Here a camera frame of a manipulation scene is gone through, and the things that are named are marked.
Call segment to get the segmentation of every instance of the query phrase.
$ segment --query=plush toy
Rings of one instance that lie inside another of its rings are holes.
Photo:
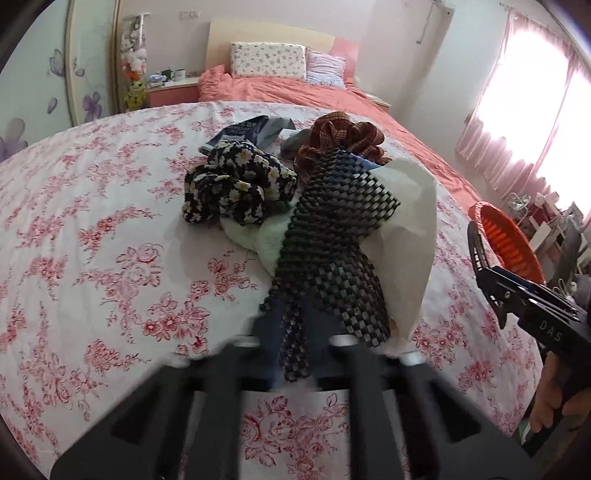
[[[139,110],[142,108],[146,100],[148,99],[148,89],[141,80],[134,82],[129,91],[125,95],[125,104],[127,105],[127,111]]]
[[[128,50],[127,53],[125,54],[125,61],[131,65],[135,59],[136,59],[136,56],[135,56],[135,52],[133,51],[133,49]]]
[[[134,44],[134,49],[137,50],[144,42],[144,36],[141,34],[138,24],[135,24],[134,27],[135,29],[131,31],[129,36],[131,37],[131,41]]]
[[[121,45],[119,46],[119,49],[122,54],[126,54],[130,50],[133,50],[131,40],[128,39],[125,35],[121,35]]]
[[[143,73],[144,69],[142,68],[142,61],[140,59],[135,59],[129,64],[129,68],[132,72],[135,73]]]
[[[123,76],[131,79],[132,82],[137,82],[140,78],[142,78],[142,76],[139,73],[126,71],[124,71]]]
[[[135,55],[138,59],[140,59],[142,61],[142,67],[141,67],[141,72],[143,74],[146,74],[147,69],[146,69],[146,57],[148,56],[148,52],[146,51],[145,48],[139,48],[135,51]]]

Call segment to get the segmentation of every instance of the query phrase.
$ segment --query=stuffed animal on shelf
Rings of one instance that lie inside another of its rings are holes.
[[[129,63],[129,68],[131,69],[132,72],[135,73],[143,73],[144,70],[142,68],[142,61],[140,59],[133,59],[130,63]]]
[[[122,62],[126,62],[127,61],[127,55],[129,54],[129,52],[133,52],[133,45],[131,43],[131,40],[128,39],[125,34],[121,35],[121,44],[119,46],[119,50],[121,51],[121,61]]]
[[[148,89],[146,88],[145,83],[141,80],[133,82],[124,99],[127,111],[132,112],[134,110],[139,110],[145,106],[147,99]]]
[[[136,63],[135,65],[138,67],[137,69],[132,67],[131,69],[134,72],[141,72],[142,74],[146,74],[146,57],[148,56],[148,52],[146,51],[145,48],[138,48],[137,50],[134,51],[135,53],[135,58],[137,60],[141,60],[141,65]]]
[[[134,29],[131,31],[129,36],[131,37],[131,41],[134,44],[134,50],[137,50],[140,45],[145,43],[145,35],[139,29],[139,24],[134,25]]]

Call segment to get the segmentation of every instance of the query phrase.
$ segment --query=black woven mat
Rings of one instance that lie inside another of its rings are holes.
[[[312,180],[285,233],[269,297],[287,307],[281,365],[295,381],[308,375],[306,334],[300,314],[304,294],[343,320],[343,332],[368,346],[390,336],[384,295],[361,240],[390,218],[399,205],[348,151],[334,150],[317,162]]]

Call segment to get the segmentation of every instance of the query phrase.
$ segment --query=floral pillow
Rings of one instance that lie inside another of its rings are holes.
[[[230,49],[233,77],[306,79],[306,48],[291,43],[234,42]]]

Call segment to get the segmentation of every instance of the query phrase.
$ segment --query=purple flower decal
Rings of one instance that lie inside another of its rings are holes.
[[[85,73],[85,70],[82,67],[80,67],[79,69],[77,69],[76,68],[77,66],[78,66],[78,57],[75,57],[74,58],[74,68],[73,68],[74,74],[77,77],[83,77],[84,76],[84,73]]]
[[[54,111],[56,109],[57,106],[57,98],[52,98],[51,100],[49,100],[49,105],[47,105],[47,113],[51,113],[52,111]]]
[[[92,98],[89,95],[84,96],[84,100],[82,101],[82,108],[86,111],[86,116],[84,117],[84,122],[92,122],[93,120],[100,118],[100,115],[103,112],[103,108],[99,104],[100,100],[100,93],[95,92],[92,94]]]
[[[57,48],[53,51],[53,57],[50,57],[49,59],[49,68],[51,69],[51,72],[58,77],[63,78],[66,76],[64,56]]]
[[[0,137],[0,162],[29,146],[27,142],[21,140],[24,131],[25,122],[21,118],[13,118],[8,122],[6,135],[4,138]]]

